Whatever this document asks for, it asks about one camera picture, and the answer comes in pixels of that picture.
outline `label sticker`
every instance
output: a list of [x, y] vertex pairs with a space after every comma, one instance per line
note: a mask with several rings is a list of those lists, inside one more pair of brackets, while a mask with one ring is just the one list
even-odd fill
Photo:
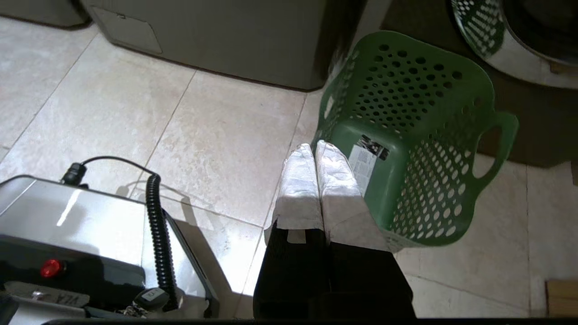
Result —
[[360, 187], [361, 196], [365, 196], [376, 160], [378, 158], [385, 160], [388, 154], [389, 150], [365, 135], [362, 135], [357, 143], [353, 145], [348, 160], [353, 176]]
[[165, 293], [165, 290], [163, 290], [161, 288], [154, 288], [154, 289], [151, 289], [149, 292], [145, 293], [144, 295], [142, 295], [142, 297], [146, 301], [152, 301], [164, 293]]

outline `basket hole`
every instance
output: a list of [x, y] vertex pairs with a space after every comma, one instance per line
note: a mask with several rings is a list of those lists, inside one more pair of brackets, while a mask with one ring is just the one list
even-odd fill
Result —
[[480, 97], [476, 97], [473, 99], [473, 106], [480, 107], [482, 105], [482, 100]]
[[[497, 126], [490, 128], [488, 131], [484, 132], [481, 135], [478, 147], [498, 148], [501, 133], [502, 130]], [[481, 156], [474, 156], [472, 173], [475, 178], [483, 177], [490, 170], [495, 160], [493, 157], [487, 158], [480, 158], [480, 157]]]
[[462, 213], [462, 205], [458, 204], [457, 206], [455, 206], [454, 208], [454, 216], [459, 216], [460, 213]]
[[466, 191], [466, 184], [464, 183], [460, 185], [460, 187], [458, 188], [458, 194], [462, 195], [465, 191]]
[[446, 236], [451, 236], [451, 235], [454, 234], [454, 232], [455, 232], [455, 226], [451, 226], [451, 227], [447, 230]]
[[437, 238], [437, 237], [441, 236], [444, 231], [445, 231], [444, 228], [440, 228], [440, 229], [438, 229], [438, 231], [436, 231], [435, 235], [433, 235], [433, 236]]

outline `tile grout line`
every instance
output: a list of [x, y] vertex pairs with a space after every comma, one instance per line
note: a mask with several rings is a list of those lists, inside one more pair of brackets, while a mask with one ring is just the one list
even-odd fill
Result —
[[[297, 127], [299, 126], [299, 120], [301, 119], [301, 115], [303, 114], [303, 110], [305, 108], [305, 102], [307, 101], [307, 96], [309, 95], [309, 93], [306, 93], [305, 96], [303, 97], [303, 103], [301, 103], [301, 110], [299, 111], [299, 116], [297, 117], [297, 123], [295, 123], [295, 127], [293, 128], [293, 135], [291, 136], [291, 140], [289, 141], [289, 145], [287, 146], [287, 150], [285, 151], [285, 156], [283, 158], [283, 160], [287, 159], [287, 155], [289, 154], [289, 151], [291, 150], [291, 144], [293, 143], [293, 139], [295, 138], [295, 133], [297, 133]], [[273, 197], [271, 198], [271, 202], [269, 202], [269, 208], [267, 209], [267, 215], [265, 216], [265, 220], [263, 221], [263, 224], [261, 225], [261, 228], [265, 228], [265, 223], [267, 222], [267, 217], [269, 216], [269, 211], [271, 211], [271, 208], [273, 207], [273, 201], [275, 200], [275, 194], [277, 193], [277, 188], [279, 187], [279, 184], [281, 183], [281, 176], [283, 174], [283, 168], [281, 168], [281, 173], [279, 174], [279, 178], [277, 178], [277, 183], [275, 185], [275, 190], [273, 191]]]
[[528, 314], [532, 315], [532, 276], [530, 272], [530, 203], [528, 201], [528, 165], [526, 165], [526, 243], [528, 247]]
[[[150, 160], [153, 158], [154, 152], [157, 150], [158, 144], [161, 143], [161, 139], [162, 136], [165, 134], [166, 128], [169, 126], [169, 124], [171, 123], [171, 121], [173, 120], [173, 116], [175, 115], [175, 112], [177, 111], [177, 108], [179, 108], [179, 105], [181, 103], [181, 101], [183, 100], [183, 97], [185, 95], [185, 93], [188, 90], [188, 87], [191, 85], [192, 79], [195, 77], [195, 75], [197, 74], [197, 69], [195, 69], [195, 72], [192, 73], [191, 79], [188, 80], [187, 83], [187, 87], [185, 87], [185, 89], [183, 90], [183, 93], [181, 94], [181, 97], [179, 98], [179, 101], [177, 102], [177, 104], [175, 105], [175, 108], [173, 109], [173, 112], [171, 113], [171, 117], [169, 118], [169, 120], [166, 122], [165, 127], [162, 129], [161, 135], [158, 137], [157, 143], [155, 143], [153, 150], [150, 152], [150, 155], [148, 157], [148, 159], [146, 160], [144, 166], [147, 167]], [[140, 178], [143, 176], [145, 172], [144, 171], [140, 171], [139, 177], [136, 179], [136, 182], [138, 184], [138, 181], [140, 180]], [[132, 195], [134, 194], [137, 184], [134, 185], [134, 187], [132, 188], [131, 192], [129, 193], [128, 197], [132, 197]]]
[[52, 92], [50, 93], [50, 95], [48, 97], [46, 97], [46, 100], [44, 101], [44, 103], [42, 103], [42, 105], [40, 106], [40, 108], [36, 111], [36, 113], [34, 113], [34, 117], [32, 118], [32, 120], [30, 120], [30, 122], [28, 122], [28, 124], [26, 125], [26, 127], [24, 128], [24, 130], [22, 130], [22, 132], [20, 133], [20, 135], [18, 136], [18, 138], [16, 138], [16, 140], [14, 141], [14, 144], [12, 145], [12, 147], [14, 147], [16, 145], [16, 142], [18, 142], [18, 140], [20, 140], [20, 138], [22, 137], [22, 134], [24, 134], [26, 132], [26, 130], [28, 129], [28, 127], [30, 126], [30, 124], [32, 124], [32, 122], [34, 122], [34, 120], [36, 120], [36, 117], [38, 116], [38, 114], [40, 114], [40, 112], [42, 111], [42, 109], [44, 108], [44, 106], [46, 106], [46, 103], [48, 103], [48, 100], [52, 97], [52, 95], [54, 95], [54, 93], [56, 92], [56, 90], [60, 87], [60, 84], [62, 83], [62, 81], [64, 81], [64, 79], [66, 79], [66, 77], [68, 76], [68, 74], [70, 73], [70, 71], [72, 70], [72, 68], [74, 68], [74, 66], [76, 65], [76, 63], [78, 62], [78, 60], [80, 60], [80, 58], [82, 57], [82, 55], [84, 54], [84, 52], [86, 52], [86, 49], [90, 46], [90, 44], [92, 44], [92, 42], [94, 41], [94, 39], [97, 37], [98, 35], [98, 31], [97, 33], [92, 37], [92, 39], [90, 40], [90, 42], [86, 45], [86, 47], [84, 48], [84, 50], [82, 50], [82, 52], [80, 53], [80, 55], [78, 55], [78, 58], [76, 58], [76, 60], [74, 61], [73, 64], [71, 64], [71, 67], [68, 68], [68, 70], [66, 71], [66, 73], [64, 74], [64, 76], [62, 77], [62, 79], [60, 79], [60, 81], [58, 82], [58, 84], [56, 85], [56, 87], [52, 90]]
[[263, 233], [263, 230], [261, 230], [261, 233], [259, 234], [259, 238], [257, 239], [257, 245], [255, 246], [255, 252], [253, 252], [253, 258], [251, 259], [251, 264], [249, 265], [249, 271], [247, 272], [247, 276], [245, 277], [245, 282], [243, 283], [243, 291], [241, 291], [241, 295], [244, 295], [245, 286], [247, 286], [247, 281], [249, 280], [249, 273], [251, 272], [251, 268], [253, 267], [253, 262], [255, 262], [255, 256], [257, 256], [257, 249], [259, 249], [259, 244], [261, 243], [261, 238], [263, 238], [264, 235], [265, 234]]
[[414, 278], [418, 278], [418, 279], [422, 279], [422, 280], [426, 280], [426, 281], [430, 281], [430, 282], [436, 283], [436, 284], [438, 284], [438, 285], [444, 286], [444, 287], [449, 288], [449, 289], [453, 289], [453, 290], [456, 290], [456, 291], [465, 292], [465, 293], [471, 294], [471, 295], [473, 295], [473, 296], [476, 296], [476, 297], [478, 297], [478, 298], [486, 299], [486, 300], [489, 300], [489, 301], [492, 301], [492, 302], [497, 302], [497, 303], [499, 303], [499, 304], [506, 305], [506, 306], [509, 306], [509, 307], [512, 307], [512, 308], [516, 308], [516, 309], [519, 309], [519, 310], [522, 310], [522, 311], [525, 310], [523, 307], [520, 307], [520, 306], [517, 306], [517, 305], [513, 305], [513, 304], [511, 304], [511, 303], [509, 303], [509, 302], [503, 302], [503, 301], [497, 300], [497, 299], [495, 299], [495, 298], [490, 298], [490, 297], [482, 296], [482, 295], [480, 295], [480, 294], [471, 292], [471, 291], [469, 291], [469, 290], [464, 290], [464, 289], [460, 289], [460, 288], [457, 288], [457, 287], [454, 287], [454, 286], [447, 285], [447, 284], [442, 283], [442, 282], [439, 282], [439, 281], [437, 281], [437, 280], [432, 280], [432, 279], [424, 278], [424, 277], [421, 276], [421, 275], [413, 275], [413, 274], [404, 274], [404, 275], [405, 275], [405, 276], [412, 276], [412, 277], [414, 277]]

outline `silver machine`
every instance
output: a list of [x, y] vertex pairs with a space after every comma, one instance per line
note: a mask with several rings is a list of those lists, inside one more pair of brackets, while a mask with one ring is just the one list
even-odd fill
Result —
[[160, 177], [145, 204], [88, 189], [76, 165], [61, 182], [0, 183], [0, 324], [216, 317], [214, 290], [160, 208]]

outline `coiled cable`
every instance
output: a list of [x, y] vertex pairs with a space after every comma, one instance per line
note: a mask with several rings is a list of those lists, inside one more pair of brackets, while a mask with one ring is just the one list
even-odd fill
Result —
[[68, 185], [79, 186], [86, 173], [85, 164], [95, 160], [118, 160], [131, 164], [150, 174], [146, 183], [146, 209], [149, 216], [150, 232], [153, 238], [154, 265], [157, 271], [158, 287], [169, 294], [169, 301], [163, 311], [171, 311], [179, 307], [176, 295], [175, 270], [171, 252], [171, 241], [166, 227], [165, 214], [161, 208], [160, 186], [161, 177], [151, 170], [130, 160], [115, 156], [98, 156], [87, 159], [80, 164], [75, 162], [62, 177], [62, 182]]

